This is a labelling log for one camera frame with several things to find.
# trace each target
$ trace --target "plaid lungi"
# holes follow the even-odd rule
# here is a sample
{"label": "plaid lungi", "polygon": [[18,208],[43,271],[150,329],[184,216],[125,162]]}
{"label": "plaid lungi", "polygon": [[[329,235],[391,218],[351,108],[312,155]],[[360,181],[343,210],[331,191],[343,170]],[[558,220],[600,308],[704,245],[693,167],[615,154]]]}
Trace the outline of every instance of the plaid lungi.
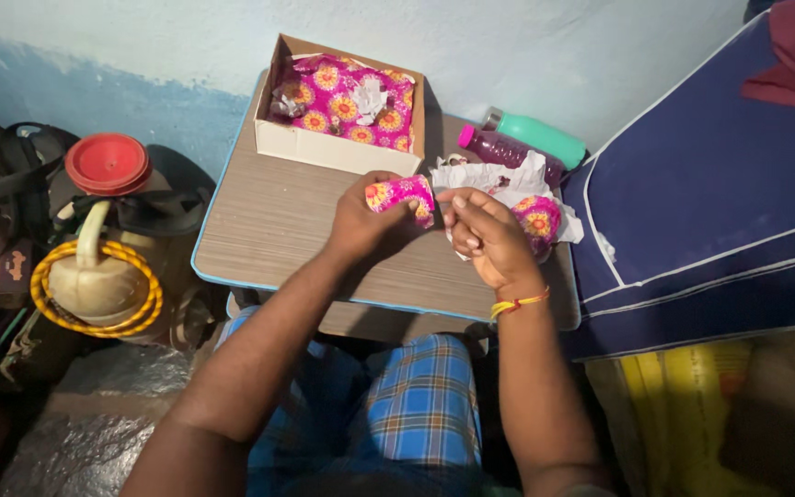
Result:
{"label": "plaid lungi", "polygon": [[[227,322],[218,347],[254,311]],[[248,496],[279,495],[313,474],[382,473],[420,494],[465,495],[480,474],[471,360],[428,335],[361,363],[312,341],[248,458]]]}

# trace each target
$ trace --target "hand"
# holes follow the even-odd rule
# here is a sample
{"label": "hand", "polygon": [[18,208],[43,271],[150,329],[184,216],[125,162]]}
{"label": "hand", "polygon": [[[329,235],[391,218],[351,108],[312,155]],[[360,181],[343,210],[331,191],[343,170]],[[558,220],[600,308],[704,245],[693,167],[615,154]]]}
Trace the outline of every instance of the hand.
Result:
{"label": "hand", "polygon": [[383,212],[373,212],[367,206],[364,189],[380,181],[401,179],[387,171],[372,171],[351,185],[337,202],[333,229],[324,246],[351,264],[373,253],[385,233],[404,220],[411,220],[419,208],[419,201],[402,202]]}
{"label": "hand", "polygon": [[513,300],[545,292],[542,273],[514,213],[477,188],[454,188],[437,196],[450,202],[444,225],[452,245],[470,257],[483,281],[499,299]]}

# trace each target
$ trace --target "red lid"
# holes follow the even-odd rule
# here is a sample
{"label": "red lid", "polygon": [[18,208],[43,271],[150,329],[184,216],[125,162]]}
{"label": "red lid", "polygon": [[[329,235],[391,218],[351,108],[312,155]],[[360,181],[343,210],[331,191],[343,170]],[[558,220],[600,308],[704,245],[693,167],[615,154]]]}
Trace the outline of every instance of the red lid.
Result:
{"label": "red lid", "polygon": [[459,134],[458,134],[458,140],[456,141],[458,146],[462,147],[463,149],[465,147],[467,147],[468,143],[471,143],[471,139],[474,137],[474,132],[475,131],[476,130],[474,129],[473,126],[464,125],[462,127],[462,131],[460,131]]}
{"label": "red lid", "polygon": [[146,149],[122,133],[86,136],[66,153],[64,165],[76,186],[94,195],[131,193],[152,173]]}

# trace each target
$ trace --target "open box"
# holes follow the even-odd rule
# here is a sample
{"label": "open box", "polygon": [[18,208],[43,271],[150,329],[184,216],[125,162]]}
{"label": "open box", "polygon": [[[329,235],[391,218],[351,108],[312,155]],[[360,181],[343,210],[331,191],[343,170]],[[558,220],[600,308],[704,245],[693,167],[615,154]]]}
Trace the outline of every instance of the open box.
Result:
{"label": "open box", "polygon": [[[413,77],[415,83],[411,134],[414,138],[409,152],[359,143],[331,134],[317,133],[267,120],[272,101],[272,90],[279,84],[278,78],[282,73],[283,65],[290,63],[290,58],[293,56],[318,53],[353,58],[374,69],[391,69]],[[310,41],[279,35],[275,53],[272,55],[269,75],[263,83],[259,105],[253,115],[253,126],[256,129],[256,151],[267,156],[321,165],[350,173],[364,174],[370,171],[385,170],[401,176],[411,176],[419,169],[419,164],[425,157],[425,102],[422,90],[424,81],[425,76],[415,71],[331,49]]]}

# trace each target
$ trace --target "yellow rope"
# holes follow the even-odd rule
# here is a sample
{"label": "yellow rope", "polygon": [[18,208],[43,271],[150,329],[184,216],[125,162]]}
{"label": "yellow rope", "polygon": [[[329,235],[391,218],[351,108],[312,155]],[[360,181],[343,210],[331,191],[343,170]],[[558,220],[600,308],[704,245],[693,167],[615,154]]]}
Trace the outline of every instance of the yellow rope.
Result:
{"label": "yellow rope", "polygon": [[545,293],[543,295],[536,295],[535,297],[529,297],[528,299],[515,299],[513,301],[498,301],[493,304],[492,309],[490,309],[490,321],[494,320],[498,317],[499,314],[502,312],[511,312],[519,308],[521,305],[526,305],[529,303],[534,303],[537,301],[543,301],[547,299],[547,297],[551,295],[551,287],[545,288]]}
{"label": "yellow rope", "polygon": [[156,318],[161,313],[161,306],[163,305],[163,296],[161,293],[161,285],[158,283],[158,278],[152,274],[152,270],[146,263],[146,259],[138,254],[133,248],[127,247],[118,242],[105,242],[100,244],[100,251],[110,257],[118,260],[125,261],[129,265],[137,268],[149,280],[149,294],[146,296],[146,301],[143,302],[142,307],[137,312],[130,316],[125,321],[119,324],[111,324],[109,326],[92,326],[90,324],[75,323],[67,320],[60,315],[55,309],[50,306],[53,300],[50,288],[48,288],[48,276],[51,273],[51,265],[60,259],[75,255],[78,241],[63,243],[35,266],[33,276],[29,280],[29,292],[33,298],[35,307],[55,324],[62,326],[73,332],[85,333],[98,338],[121,338],[139,333],[149,327],[149,324],[155,322]]}

